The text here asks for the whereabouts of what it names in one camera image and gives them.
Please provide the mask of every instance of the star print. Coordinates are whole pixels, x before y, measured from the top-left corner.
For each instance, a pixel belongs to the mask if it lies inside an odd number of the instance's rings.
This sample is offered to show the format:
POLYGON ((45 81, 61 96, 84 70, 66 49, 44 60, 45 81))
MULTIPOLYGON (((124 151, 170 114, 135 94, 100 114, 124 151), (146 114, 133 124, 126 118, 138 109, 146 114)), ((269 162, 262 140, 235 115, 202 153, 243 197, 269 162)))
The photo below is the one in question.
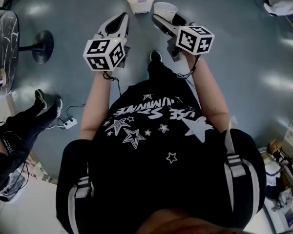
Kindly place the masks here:
POLYGON ((195 121, 186 118, 181 120, 189 127, 189 131, 186 132, 185 136, 195 135, 202 143, 205 142, 205 131, 214 129, 211 125, 206 124, 204 116, 199 117, 195 121))
POLYGON ((109 120, 103 124, 104 127, 106 127, 109 123, 111 123, 109 120))
POLYGON ((130 117, 130 116, 127 118, 127 120, 128 120, 129 122, 134 121, 133 117, 130 117))
POLYGON ((145 135, 146 135, 146 136, 150 136, 151 133, 152 133, 152 132, 151 132, 149 129, 147 129, 147 130, 145 131, 145 135))
POLYGON ((115 136, 117 136, 117 134, 119 133, 119 131, 121 130, 122 127, 130 127, 126 122, 127 118, 123 118, 123 119, 120 119, 120 120, 114 120, 114 123, 112 125, 110 125, 107 129, 107 130, 110 130, 112 128, 114 128, 114 132, 115 132, 115 136))
POLYGON ((150 99, 152 99, 152 95, 144 95, 143 100, 145 100, 146 98, 150 98, 150 99))
POLYGON ((166 160, 168 160, 171 164, 172 164, 174 161, 177 161, 176 153, 174 153, 174 154, 168 153, 168 157, 166 158, 166 160))
POLYGON ((175 96, 175 98, 177 98, 181 103, 183 103, 183 102, 180 100, 180 97, 175 96))
POLYGON ((162 131, 163 134, 164 134, 166 131, 169 131, 168 126, 167 126, 167 125, 163 125, 163 124, 161 124, 161 127, 160 127, 158 130, 159 130, 159 131, 162 131))
POLYGON ((131 144, 133 145, 133 147, 135 149, 137 149, 138 144, 139 144, 139 140, 146 140, 146 138, 144 138, 143 136, 141 136, 139 134, 139 129, 135 130, 135 131, 131 131, 127 128, 124 128, 125 132, 128 134, 127 137, 124 139, 123 143, 127 143, 127 142, 131 142, 131 144))

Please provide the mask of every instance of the white cup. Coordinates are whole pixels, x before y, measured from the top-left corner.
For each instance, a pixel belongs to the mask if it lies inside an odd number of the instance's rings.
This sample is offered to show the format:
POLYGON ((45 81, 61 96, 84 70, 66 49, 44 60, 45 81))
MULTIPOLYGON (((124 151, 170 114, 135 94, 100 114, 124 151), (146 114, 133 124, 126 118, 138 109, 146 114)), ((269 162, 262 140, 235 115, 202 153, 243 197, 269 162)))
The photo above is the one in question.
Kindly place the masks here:
POLYGON ((167 21, 172 21, 177 11, 178 8, 168 2, 157 2, 154 4, 154 13, 165 18, 167 21))

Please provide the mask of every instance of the black and white cube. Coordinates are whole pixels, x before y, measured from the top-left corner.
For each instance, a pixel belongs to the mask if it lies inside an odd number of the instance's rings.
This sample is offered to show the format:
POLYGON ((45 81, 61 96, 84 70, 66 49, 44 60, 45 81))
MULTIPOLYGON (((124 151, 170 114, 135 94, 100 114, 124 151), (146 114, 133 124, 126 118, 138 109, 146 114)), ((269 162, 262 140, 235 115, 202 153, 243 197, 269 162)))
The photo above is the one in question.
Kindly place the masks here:
POLYGON ((203 26, 181 26, 177 46, 193 55, 208 53, 215 35, 203 26))
POLYGON ((92 71, 113 71, 125 57, 121 38, 89 40, 84 59, 92 71))

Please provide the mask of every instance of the white power strip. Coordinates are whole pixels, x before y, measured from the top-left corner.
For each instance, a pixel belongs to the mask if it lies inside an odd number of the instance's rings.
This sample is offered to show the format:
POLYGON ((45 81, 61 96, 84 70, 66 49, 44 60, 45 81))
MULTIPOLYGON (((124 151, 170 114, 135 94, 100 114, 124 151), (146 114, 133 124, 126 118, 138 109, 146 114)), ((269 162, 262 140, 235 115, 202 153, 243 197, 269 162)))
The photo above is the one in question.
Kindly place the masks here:
POLYGON ((64 123, 64 127, 66 129, 70 129, 72 126, 75 126, 77 124, 77 120, 75 118, 72 118, 64 123))

